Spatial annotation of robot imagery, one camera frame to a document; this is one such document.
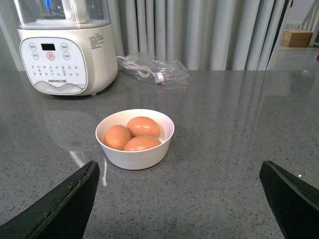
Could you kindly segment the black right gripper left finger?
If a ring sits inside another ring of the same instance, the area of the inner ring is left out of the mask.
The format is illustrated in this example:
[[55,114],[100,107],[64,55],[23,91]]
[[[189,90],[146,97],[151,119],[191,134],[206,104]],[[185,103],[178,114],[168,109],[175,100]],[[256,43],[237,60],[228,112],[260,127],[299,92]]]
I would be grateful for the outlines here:
[[100,169],[95,161],[65,179],[0,227],[2,239],[81,239],[94,205]]

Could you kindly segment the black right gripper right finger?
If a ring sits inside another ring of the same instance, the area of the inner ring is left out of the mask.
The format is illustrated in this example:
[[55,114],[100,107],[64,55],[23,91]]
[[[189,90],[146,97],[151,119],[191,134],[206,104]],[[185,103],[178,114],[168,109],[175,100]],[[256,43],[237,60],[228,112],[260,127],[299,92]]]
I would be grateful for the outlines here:
[[284,238],[317,239],[319,190],[271,161],[263,161],[259,177]]

